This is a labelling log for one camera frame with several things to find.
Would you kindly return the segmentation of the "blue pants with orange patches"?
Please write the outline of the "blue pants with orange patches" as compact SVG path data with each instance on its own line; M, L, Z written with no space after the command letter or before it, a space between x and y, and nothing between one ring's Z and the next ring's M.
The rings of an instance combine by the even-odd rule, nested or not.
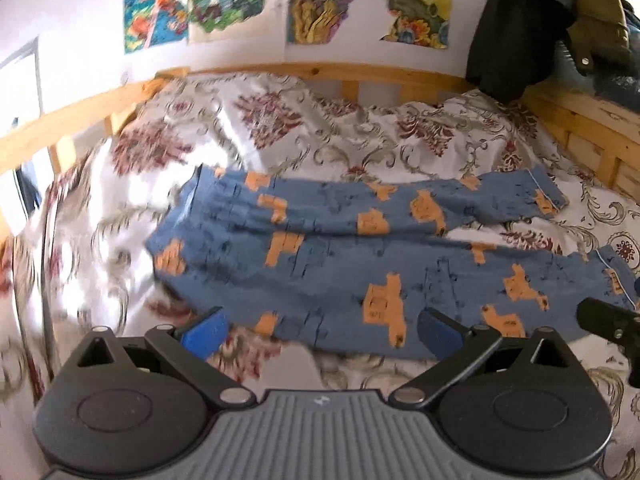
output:
M434 308L506 337L582 336L578 304L631 309L634 274L611 247L555 254L450 232L547 218L566 204L542 168L405 184L279 179L201 166L146 240L156 276L198 312L326 351L434 356Z

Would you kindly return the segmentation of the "floral white bedspread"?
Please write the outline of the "floral white bedspread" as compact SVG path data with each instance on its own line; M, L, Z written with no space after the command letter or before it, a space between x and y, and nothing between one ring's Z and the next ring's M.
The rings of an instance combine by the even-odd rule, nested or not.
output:
M361 106L294 77L168 82L57 176L1 246L1 474L48 468L37 403L93 327L140 336L222 307L206 365L256 392L389 393L435 362L433 307L506 336L550 325L613 419L597 463L639 474L639 391L580 330L585 296L637 309L639 205L539 110L476 90Z

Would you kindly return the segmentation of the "dark jacket on bedpost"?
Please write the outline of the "dark jacket on bedpost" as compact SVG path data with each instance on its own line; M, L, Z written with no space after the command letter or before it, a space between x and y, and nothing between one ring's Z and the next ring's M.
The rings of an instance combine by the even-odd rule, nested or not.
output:
M634 100L639 20L625 0L487 0L465 79L508 104L553 75L561 48L596 90Z

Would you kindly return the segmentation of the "wooden bed frame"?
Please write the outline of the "wooden bed frame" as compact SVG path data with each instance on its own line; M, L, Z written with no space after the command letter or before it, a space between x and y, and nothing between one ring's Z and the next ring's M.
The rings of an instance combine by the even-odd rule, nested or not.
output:
M304 81L331 81L342 99L360 100L363 84L386 84L399 90L398 102L436 104L471 87L460 77L425 70L366 64L308 62L244 65L244 73L272 73ZM155 96L173 79L188 76L186 67L161 70L152 79L127 82L55 112L44 114L2 136L1 169L15 169L44 148L55 174L76 162L73 136L102 124L107 136L120 133L132 121L139 104ZM578 164L592 170L607 188L639 197L639 116L614 103L588 96L554 81L526 89L518 102L535 114Z

